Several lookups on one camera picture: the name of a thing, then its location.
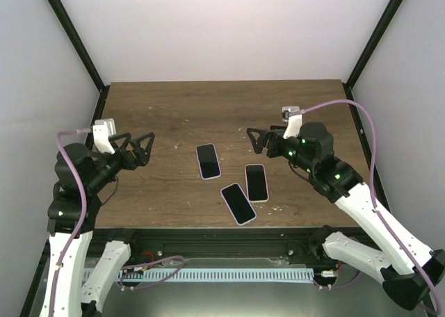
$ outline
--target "gray floor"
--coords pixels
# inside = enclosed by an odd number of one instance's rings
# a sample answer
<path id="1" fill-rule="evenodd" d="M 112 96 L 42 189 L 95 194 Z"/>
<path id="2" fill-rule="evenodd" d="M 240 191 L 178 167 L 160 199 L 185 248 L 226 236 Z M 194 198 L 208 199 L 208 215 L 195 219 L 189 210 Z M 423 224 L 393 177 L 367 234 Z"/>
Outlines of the gray floor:
<path id="1" fill-rule="evenodd" d="M 354 270 L 342 268 L 343 281 L 353 275 Z M 32 316 L 38 316 L 45 286 L 43 279 Z M 318 291 L 312 284 L 167 283 L 135 292 L 121 292 L 114 286 L 103 316 L 419 317 L 425 314 L 396 306 L 377 282 L 362 275 L 351 287 L 330 292 Z"/>

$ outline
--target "phone screen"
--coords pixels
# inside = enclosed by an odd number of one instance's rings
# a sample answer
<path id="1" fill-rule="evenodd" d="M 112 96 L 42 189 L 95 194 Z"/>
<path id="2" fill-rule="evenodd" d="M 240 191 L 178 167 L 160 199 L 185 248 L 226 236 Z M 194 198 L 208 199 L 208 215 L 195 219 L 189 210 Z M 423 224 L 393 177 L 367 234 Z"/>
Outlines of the phone screen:
<path id="1" fill-rule="evenodd" d="M 269 199 L 266 171 L 262 164 L 245 166 L 245 184 L 251 202 L 266 202 Z"/>
<path id="2" fill-rule="evenodd" d="M 224 187 L 221 195 L 238 225 L 245 225 L 257 217 L 239 184 Z"/>
<path id="3" fill-rule="evenodd" d="M 221 175 L 220 164 L 214 144 L 199 145 L 196 148 L 197 161 L 200 164 L 201 178 L 212 179 Z"/>

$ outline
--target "wooden table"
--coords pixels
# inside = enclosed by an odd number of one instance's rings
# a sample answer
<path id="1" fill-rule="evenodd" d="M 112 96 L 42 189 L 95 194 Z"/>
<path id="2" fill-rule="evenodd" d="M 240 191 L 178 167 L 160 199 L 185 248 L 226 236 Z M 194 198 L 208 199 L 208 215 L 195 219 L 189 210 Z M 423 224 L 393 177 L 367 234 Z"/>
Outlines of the wooden table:
<path id="1" fill-rule="evenodd" d="M 113 83 L 103 118 L 118 133 L 156 134 L 149 164 L 121 171 L 116 194 L 102 207 L 97 227 L 236 227 L 220 189 L 245 188 L 244 166 L 266 167 L 269 201 L 254 204 L 249 227 L 355 226 L 338 208 L 290 171 L 283 158 L 256 155 L 245 130 L 282 124 L 281 107 L 307 108 L 345 98 L 340 81 L 213 81 Z M 336 155 L 365 179 L 369 174 L 350 109 L 337 104 L 308 113 L 334 136 Z M 216 145 L 222 176 L 203 181 L 195 148 Z"/>

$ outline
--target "white wall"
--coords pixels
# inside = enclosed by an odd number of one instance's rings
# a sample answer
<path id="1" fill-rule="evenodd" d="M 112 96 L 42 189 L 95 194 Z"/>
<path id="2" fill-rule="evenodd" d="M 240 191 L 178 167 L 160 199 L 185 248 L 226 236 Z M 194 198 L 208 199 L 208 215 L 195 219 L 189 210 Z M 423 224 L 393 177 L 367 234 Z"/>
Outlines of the white wall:
<path id="1" fill-rule="evenodd" d="M 444 0 L 405 0 L 353 90 L 374 117 L 391 209 L 433 249 L 445 248 L 444 43 Z"/>
<path id="2" fill-rule="evenodd" d="M 348 78 L 388 0 L 62 0 L 105 83 Z"/>
<path id="3" fill-rule="evenodd" d="M 46 0 L 1 0 L 0 96 L 0 309 L 18 316 L 48 235 L 55 135 L 88 126 L 97 101 Z"/>

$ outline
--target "wooden tabletop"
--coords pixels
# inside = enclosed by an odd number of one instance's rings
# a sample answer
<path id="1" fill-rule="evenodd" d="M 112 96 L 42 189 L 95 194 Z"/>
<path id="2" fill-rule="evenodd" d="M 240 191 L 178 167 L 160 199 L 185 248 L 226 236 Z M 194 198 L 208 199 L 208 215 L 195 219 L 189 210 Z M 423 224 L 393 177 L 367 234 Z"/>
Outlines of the wooden tabletop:
<path id="1" fill-rule="evenodd" d="M 249 227 L 354 226 L 345 213 L 290 171 L 284 158 L 256 155 L 245 133 L 282 124 L 281 108 L 308 108 L 345 98 L 340 81 L 212 81 L 113 83 L 103 118 L 135 138 L 153 131 L 152 157 L 121 171 L 116 194 L 101 208 L 97 227 L 236 227 L 220 189 L 245 188 L 244 166 L 266 167 L 269 201 L 254 204 Z M 303 116 L 325 123 L 336 155 L 363 177 L 369 174 L 350 109 L 337 104 Z M 216 145 L 222 176 L 200 177 L 195 149 Z"/>

